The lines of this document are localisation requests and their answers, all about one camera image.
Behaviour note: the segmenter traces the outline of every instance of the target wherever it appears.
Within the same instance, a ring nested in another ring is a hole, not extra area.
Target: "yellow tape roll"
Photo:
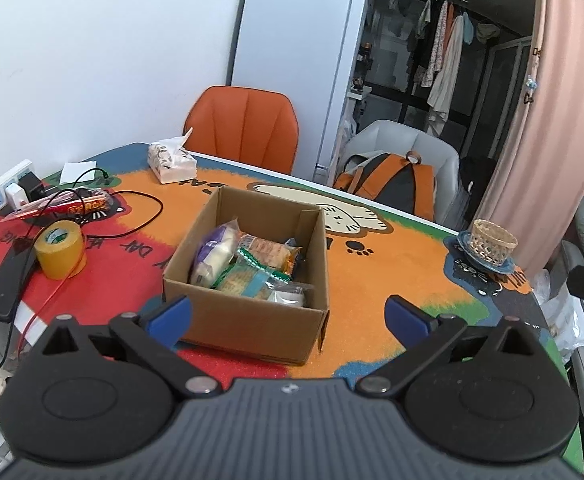
[[[51,280],[64,279],[79,258],[81,261],[71,276],[78,274],[85,267],[83,234],[81,228],[72,221],[54,222],[38,237],[34,250],[43,273]]]

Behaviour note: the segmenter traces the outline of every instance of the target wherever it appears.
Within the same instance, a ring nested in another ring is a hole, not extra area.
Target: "white wall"
[[[241,0],[0,0],[0,174],[181,134]]]

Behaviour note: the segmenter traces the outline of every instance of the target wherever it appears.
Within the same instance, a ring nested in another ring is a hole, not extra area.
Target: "glass door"
[[[518,106],[532,37],[508,41],[489,51],[468,135],[460,156],[498,158]]]

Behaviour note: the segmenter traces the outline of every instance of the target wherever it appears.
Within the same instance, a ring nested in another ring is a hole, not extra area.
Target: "white cat drawing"
[[[261,193],[321,206],[325,211],[325,229],[334,234],[364,236],[367,230],[391,232],[392,227],[378,218],[374,211],[361,205],[341,202],[336,198],[272,184],[250,184],[250,189]]]

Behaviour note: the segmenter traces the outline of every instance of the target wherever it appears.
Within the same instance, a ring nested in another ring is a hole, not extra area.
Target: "gray ribbed surface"
[[[21,462],[1,480],[575,480],[563,461],[490,468],[423,444],[387,400],[358,397],[342,380],[238,380],[193,400],[159,440],[120,463],[59,471]]]

